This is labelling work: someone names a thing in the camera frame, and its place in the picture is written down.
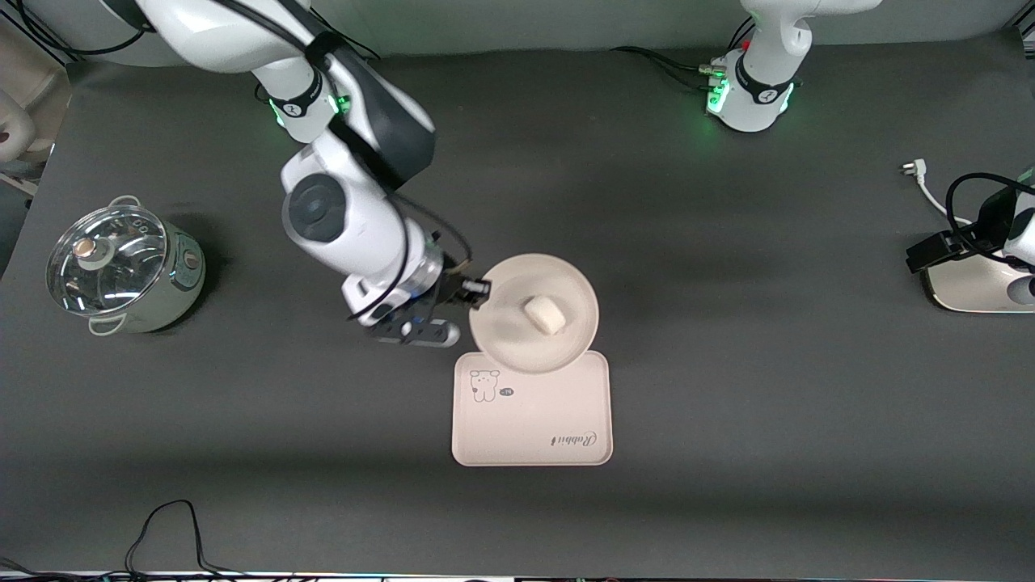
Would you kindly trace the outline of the round beige plate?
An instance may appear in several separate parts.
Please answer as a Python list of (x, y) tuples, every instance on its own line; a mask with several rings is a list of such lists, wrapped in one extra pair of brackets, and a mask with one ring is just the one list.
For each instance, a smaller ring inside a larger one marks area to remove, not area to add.
[[(598, 295), (588, 277), (555, 255), (514, 255), (489, 269), (487, 302), (470, 310), (478, 349), (504, 369), (529, 375), (553, 373), (576, 361), (598, 334)], [(559, 334), (539, 334), (522, 313), (532, 296), (553, 299), (567, 318)]]

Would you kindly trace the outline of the white steamed bun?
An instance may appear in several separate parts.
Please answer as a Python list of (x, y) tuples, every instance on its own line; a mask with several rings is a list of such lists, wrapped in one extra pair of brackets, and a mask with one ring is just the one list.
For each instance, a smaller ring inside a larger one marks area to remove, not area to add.
[(559, 334), (567, 325), (567, 318), (559, 305), (548, 296), (532, 296), (522, 305), (522, 313), (539, 334)]

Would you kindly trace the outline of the beige rectangular rabbit tray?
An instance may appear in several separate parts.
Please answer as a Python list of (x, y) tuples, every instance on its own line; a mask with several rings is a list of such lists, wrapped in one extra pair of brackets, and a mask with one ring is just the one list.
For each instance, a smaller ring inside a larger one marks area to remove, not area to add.
[(463, 466), (600, 466), (614, 450), (610, 368), (589, 351), (528, 375), (481, 352), (454, 367), (451, 453)]

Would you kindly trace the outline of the white flat appliance base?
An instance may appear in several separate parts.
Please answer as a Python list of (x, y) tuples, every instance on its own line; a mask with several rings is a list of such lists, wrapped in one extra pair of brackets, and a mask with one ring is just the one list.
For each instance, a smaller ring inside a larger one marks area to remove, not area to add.
[(968, 314), (1035, 314), (1010, 302), (1006, 286), (1017, 277), (1028, 277), (982, 255), (949, 261), (921, 272), (931, 302), (950, 312)]

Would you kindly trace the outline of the steel pot with glass lid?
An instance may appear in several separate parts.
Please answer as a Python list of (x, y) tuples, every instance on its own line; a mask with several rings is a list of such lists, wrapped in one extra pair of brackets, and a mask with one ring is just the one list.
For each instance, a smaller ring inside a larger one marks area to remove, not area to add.
[[(118, 200), (145, 208), (136, 196), (118, 196), (108, 205), (115, 204)], [(143, 295), (126, 308), (91, 317), (79, 316), (86, 319), (91, 334), (147, 334), (169, 327), (191, 309), (206, 277), (205, 255), (188, 232), (166, 220), (162, 220), (162, 224), (167, 228), (169, 243), (162, 273)]]

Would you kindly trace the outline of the glass pot lid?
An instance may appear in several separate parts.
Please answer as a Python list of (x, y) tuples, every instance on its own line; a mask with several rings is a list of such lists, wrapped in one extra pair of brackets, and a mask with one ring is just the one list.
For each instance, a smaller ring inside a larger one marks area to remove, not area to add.
[(59, 237), (45, 266), (49, 295), (78, 316), (117, 312), (158, 280), (167, 251), (162, 220), (118, 200), (77, 220)]

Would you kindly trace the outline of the beige background appliance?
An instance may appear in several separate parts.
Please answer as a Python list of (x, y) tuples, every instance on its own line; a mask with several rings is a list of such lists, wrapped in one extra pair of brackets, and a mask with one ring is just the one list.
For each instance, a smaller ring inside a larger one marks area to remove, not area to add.
[(65, 67), (0, 10), (0, 181), (35, 196), (68, 110)]

